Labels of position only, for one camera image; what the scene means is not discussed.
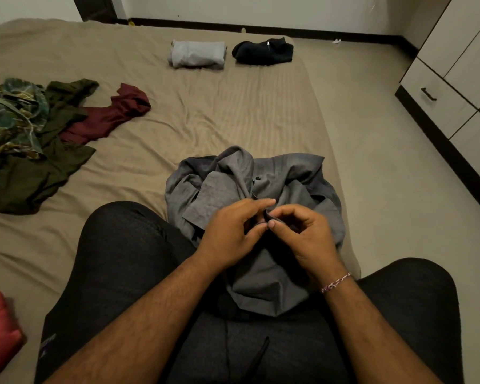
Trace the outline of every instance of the bed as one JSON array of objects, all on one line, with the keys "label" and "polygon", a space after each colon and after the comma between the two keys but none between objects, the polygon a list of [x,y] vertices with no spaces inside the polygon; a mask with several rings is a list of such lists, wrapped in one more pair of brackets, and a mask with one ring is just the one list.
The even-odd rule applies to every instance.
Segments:
[{"label": "bed", "polygon": [[[146,116],[91,142],[96,152],[90,161],[38,213],[0,214],[0,291],[27,336],[0,383],[33,381],[44,316],[64,290],[86,218],[117,200],[137,201],[166,216],[166,179],[188,156],[218,154],[234,144],[255,158],[322,155],[324,176],[347,219],[331,143],[298,48],[292,63],[270,67],[237,65],[231,57],[237,43],[267,38],[92,21],[21,19],[0,25],[0,83],[6,77],[44,86],[94,79],[100,87],[85,105],[108,106],[124,82],[146,92],[153,106]],[[172,39],[225,41],[225,69],[171,69]],[[359,277],[348,234],[342,257]]]}]

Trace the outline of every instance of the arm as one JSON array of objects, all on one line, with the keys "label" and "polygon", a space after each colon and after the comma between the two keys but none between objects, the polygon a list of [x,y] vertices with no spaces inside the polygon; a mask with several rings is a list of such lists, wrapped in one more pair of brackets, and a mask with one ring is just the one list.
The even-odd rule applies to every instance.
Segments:
[{"label": "arm", "polygon": [[[269,228],[290,248],[302,267],[322,286],[347,274],[327,219],[304,206],[286,205],[271,215],[300,225],[296,233],[269,221]],[[403,341],[352,278],[324,293],[360,383],[440,383]]]},{"label": "arm", "polygon": [[45,383],[153,383],[213,279],[252,250],[267,224],[244,223],[275,200],[242,200],[219,210],[201,244],[166,279],[118,316]]}]

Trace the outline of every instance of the black baseboard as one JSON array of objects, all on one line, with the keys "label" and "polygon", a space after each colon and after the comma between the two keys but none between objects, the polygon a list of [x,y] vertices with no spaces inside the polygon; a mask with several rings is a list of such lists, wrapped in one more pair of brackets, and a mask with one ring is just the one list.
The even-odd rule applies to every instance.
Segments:
[{"label": "black baseboard", "polygon": [[[301,39],[320,39],[352,41],[360,43],[378,43],[391,44],[397,46],[411,58],[415,58],[418,49],[410,44],[407,39],[399,35],[377,35],[377,34],[359,34],[355,32],[339,32],[339,31],[316,31],[301,30],[297,28],[279,28],[279,27],[263,27],[257,25],[236,25],[236,24],[217,24],[202,23],[198,21],[180,21],[180,20],[161,20],[161,19],[142,19],[133,17],[131,19],[135,25],[150,25],[155,27],[172,27],[187,28],[190,30],[208,30],[208,31],[228,31],[241,32],[242,28],[250,34],[289,36]],[[118,20],[119,24],[128,24],[127,20]]]},{"label": "black baseboard", "polygon": [[436,124],[434,124],[430,117],[420,108],[407,90],[400,86],[395,96],[400,100],[409,114],[413,116],[414,120],[423,130],[423,133],[427,135],[432,144],[434,144],[439,153],[480,204],[480,176],[477,172],[466,159],[464,159],[459,151],[457,151],[441,130],[437,128]]}]

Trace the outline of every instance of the beige floor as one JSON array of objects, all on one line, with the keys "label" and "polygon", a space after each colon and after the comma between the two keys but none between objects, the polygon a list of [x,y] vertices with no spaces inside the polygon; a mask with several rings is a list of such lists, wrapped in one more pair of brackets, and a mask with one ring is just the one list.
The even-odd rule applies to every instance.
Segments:
[{"label": "beige floor", "polygon": [[480,206],[394,97],[410,61],[387,45],[295,43],[326,120],[364,275],[403,257],[448,270],[465,380],[480,384]]}]

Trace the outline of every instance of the braided bracelet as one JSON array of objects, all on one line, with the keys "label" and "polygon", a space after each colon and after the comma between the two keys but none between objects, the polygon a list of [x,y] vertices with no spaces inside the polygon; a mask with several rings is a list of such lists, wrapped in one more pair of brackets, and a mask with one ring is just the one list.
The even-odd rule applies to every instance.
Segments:
[{"label": "braided bracelet", "polygon": [[330,291],[332,290],[333,288],[336,288],[338,287],[338,284],[340,284],[341,282],[343,282],[347,277],[349,276],[352,276],[352,273],[347,273],[344,277],[340,277],[337,281],[329,284],[328,286],[325,286],[323,288],[320,289],[320,292],[323,294],[324,292],[326,291]]}]

